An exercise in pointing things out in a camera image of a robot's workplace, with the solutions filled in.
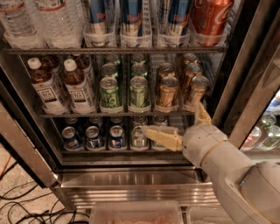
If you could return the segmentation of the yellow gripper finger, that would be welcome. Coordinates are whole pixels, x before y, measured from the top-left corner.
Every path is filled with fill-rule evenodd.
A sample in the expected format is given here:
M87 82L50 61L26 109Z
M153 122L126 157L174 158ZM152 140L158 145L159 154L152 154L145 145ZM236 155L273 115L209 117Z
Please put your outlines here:
M199 102L195 106L195 123L196 124L211 124L212 123L212 118L210 115L207 113L206 109L204 108L203 104Z
M181 151L183 137L178 129L170 126L144 125L141 127L143 134L150 140L163 145L171 151Z

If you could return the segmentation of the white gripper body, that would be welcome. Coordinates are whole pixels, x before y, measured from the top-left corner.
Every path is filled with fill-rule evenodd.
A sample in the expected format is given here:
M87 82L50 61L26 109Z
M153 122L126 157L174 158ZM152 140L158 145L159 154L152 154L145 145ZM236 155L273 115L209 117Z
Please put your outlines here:
M196 124L185 130L182 153L196 168L200 168L207 153L227 140L228 137L216 126Z

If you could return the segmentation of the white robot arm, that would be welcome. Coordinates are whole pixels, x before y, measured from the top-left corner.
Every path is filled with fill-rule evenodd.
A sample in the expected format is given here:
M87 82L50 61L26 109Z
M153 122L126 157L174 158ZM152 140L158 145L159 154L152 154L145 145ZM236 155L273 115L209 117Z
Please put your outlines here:
M213 192L236 224L280 224L280 165L256 163L229 142L201 106L197 122L181 136L174 127L144 125L143 134L172 151L181 151L213 184Z

